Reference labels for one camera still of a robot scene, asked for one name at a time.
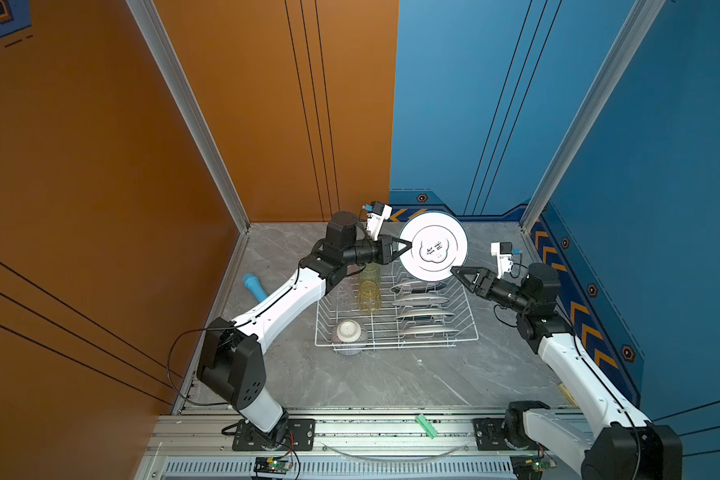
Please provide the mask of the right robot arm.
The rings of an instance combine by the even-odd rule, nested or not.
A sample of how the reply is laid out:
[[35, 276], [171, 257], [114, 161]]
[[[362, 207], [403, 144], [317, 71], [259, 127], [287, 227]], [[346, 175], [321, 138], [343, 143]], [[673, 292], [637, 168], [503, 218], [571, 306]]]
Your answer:
[[530, 265], [514, 284], [483, 267], [454, 267], [471, 293], [516, 314], [516, 329], [566, 386], [590, 430], [582, 432], [540, 401], [515, 401], [505, 411], [504, 443], [511, 449], [552, 451], [583, 479], [679, 479], [682, 442], [674, 430], [650, 420], [586, 353], [573, 325], [557, 311], [558, 272]]

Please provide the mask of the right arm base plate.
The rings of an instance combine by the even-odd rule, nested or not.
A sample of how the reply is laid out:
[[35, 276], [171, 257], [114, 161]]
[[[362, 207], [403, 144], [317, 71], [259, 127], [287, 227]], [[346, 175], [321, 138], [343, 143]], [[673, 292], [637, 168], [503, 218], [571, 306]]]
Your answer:
[[472, 420], [475, 442], [479, 451], [513, 450], [508, 442], [504, 418], [482, 417]]

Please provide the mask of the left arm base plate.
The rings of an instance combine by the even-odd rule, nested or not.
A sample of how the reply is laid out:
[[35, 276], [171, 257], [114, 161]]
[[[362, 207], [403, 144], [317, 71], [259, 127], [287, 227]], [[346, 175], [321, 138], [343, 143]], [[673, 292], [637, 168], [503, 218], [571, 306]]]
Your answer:
[[264, 432], [248, 420], [235, 425], [232, 441], [234, 451], [311, 451], [315, 439], [314, 419], [285, 419], [279, 421], [272, 431]]

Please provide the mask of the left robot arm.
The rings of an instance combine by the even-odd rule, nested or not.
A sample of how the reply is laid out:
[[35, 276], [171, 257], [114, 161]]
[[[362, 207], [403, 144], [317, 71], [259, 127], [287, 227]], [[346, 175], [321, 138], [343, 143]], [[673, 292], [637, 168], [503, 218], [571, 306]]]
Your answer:
[[266, 388], [264, 355], [280, 333], [349, 275], [351, 266], [387, 265], [412, 242], [371, 229], [357, 232], [357, 215], [340, 211], [325, 236], [299, 260], [293, 275], [257, 306], [206, 328], [197, 364], [198, 380], [238, 412], [270, 445], [288, 432], [288, 413]]

